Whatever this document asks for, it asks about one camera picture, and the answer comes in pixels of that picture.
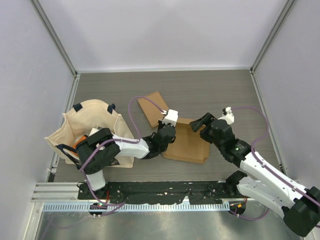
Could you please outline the brown cardboard box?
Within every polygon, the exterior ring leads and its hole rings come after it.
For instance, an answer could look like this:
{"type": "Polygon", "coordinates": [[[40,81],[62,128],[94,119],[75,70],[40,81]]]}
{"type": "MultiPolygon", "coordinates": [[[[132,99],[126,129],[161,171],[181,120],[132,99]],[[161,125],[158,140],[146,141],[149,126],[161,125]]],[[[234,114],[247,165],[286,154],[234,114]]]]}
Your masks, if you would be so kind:
{"type": "Polygon", "coordinates": [[[176,123],[174,143],[162,153],[166,159],[194,164],[205,164],[210,155],[210,143],[200,137],[200,130],[194,132],[190,126],[193,119],[179,117],[176,123]]]}
{"type": "MultiPolygon", "coordinates": [[[[161,96],[161,94],[156,91],[150,93],[145,96],[146,98],[152,100],[155,104],[157,104],[162,110],[167,111],[169,109],[168,105],[166,104],[165,100],[161,96]]],[[[150,123],[152,128],[158,126],[158,120],[163,119],[163,115],[161,110],[159,110],[152,102],[148,101],[144,98],[139,98],[138,103],[144,112],[148,122],[150,123]]]]}

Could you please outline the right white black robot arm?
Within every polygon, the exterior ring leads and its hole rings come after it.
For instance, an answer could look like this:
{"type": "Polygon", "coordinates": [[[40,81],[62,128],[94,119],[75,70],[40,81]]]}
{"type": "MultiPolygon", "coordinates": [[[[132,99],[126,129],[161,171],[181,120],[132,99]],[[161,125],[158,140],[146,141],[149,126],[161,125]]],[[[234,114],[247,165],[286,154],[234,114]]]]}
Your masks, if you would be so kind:
{"type": "Polygon", "coordinates": [[[217,147],[225,160],[239,168],[226,179],[226,193],[252,198],[277,213],[286,226],[306,237],[320,226],[320,190],[289,178],[263,158],[251,144],[235,137],[234,115],[216,118],[206,113],[190,123],[206,142],[217,147]]]}

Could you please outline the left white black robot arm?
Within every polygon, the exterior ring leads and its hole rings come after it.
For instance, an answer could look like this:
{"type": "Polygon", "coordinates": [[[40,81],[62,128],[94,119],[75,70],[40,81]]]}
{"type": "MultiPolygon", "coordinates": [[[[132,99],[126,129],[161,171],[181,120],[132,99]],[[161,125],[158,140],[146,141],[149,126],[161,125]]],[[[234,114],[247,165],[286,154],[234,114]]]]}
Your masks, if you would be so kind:
{"type": "Polygon", "coordinates": [[[165,123],[161,123],[156,132],[141,139],[117,136],[109,128],[85,135],[75,145],[75,152],[81,162],[79,171],[85,174],[89,194],[97,200],[106,195],[103,168],[112,166],[119,157],[152,159],[165,152],[175,139],[176,128],[165,123]]]}

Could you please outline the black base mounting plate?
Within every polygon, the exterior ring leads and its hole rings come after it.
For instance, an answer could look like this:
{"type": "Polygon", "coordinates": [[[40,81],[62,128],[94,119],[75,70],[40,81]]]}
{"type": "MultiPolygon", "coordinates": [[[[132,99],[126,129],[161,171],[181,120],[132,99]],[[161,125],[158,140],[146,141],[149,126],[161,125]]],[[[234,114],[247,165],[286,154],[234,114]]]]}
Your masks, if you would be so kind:
{"type": "Polygon", "coordinates": [[[248,199],[224,181],[113,181],[94,192],[111,204],[173,205],[188,198],[192,205],[218,204],[223,199],[248,199]]]}

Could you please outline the orange item in bag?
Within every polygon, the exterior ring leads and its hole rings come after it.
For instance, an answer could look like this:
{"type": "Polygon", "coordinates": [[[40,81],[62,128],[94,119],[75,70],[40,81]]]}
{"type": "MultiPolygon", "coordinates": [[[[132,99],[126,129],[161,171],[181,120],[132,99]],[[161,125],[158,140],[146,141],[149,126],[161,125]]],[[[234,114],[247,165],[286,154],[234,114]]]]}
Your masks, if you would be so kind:
{"type": "Polygon", "coordinates": [[[81,143],[82,141],[86,140],[87,137],[88,137],[87,135],[83,135],[81,138],[79,138],[79,139],[72,145],[72,147],[75,149],[75,148],[77,147],[77,145],[78,145],[79,143],[81,143]]]}

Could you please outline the beige canvas tote bag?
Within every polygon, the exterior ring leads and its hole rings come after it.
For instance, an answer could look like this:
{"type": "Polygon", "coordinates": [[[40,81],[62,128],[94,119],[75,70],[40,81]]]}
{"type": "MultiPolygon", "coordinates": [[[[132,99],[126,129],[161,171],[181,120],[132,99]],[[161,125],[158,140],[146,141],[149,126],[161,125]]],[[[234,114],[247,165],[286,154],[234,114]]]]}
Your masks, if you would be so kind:
{"type": "Polygon", "coordinates": [[[58,146],[72,147],[80,138],[88,135],[92,128],[109,128],[119,137],[134,138],[122,115],[115,111],[115,105],[109,105],[102,100],[90,99],[78,103],[63,114],[63,119],[62,126],[45,140],[53,151],[69,165],[75,165],[75,163],[66,154],[76,160],[79,158],[69,150],[63,153],[58,146]]]}

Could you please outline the aluminium front rail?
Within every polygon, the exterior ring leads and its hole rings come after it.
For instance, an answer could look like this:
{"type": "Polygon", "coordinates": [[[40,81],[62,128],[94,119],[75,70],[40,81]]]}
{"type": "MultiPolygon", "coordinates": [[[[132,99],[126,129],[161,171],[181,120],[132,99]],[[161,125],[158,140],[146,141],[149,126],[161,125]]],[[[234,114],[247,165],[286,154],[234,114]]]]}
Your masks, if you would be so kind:
{"type": "MultiPolygon", "coordinates": [[[[255,200],[263,201],[270,198],[280,203],[295,202],[302,195],[298,193],[296,187],[281,186],[279,191],[272,190],[259,181],[250,178],[239,185],[227,183],[233,190],[255,200]]],[[[37,183],[32,195],[33,201],[58,202],[58,201],[84,201],[98,198],[92,194],[85,182],[45,182],[37,183]]]]}

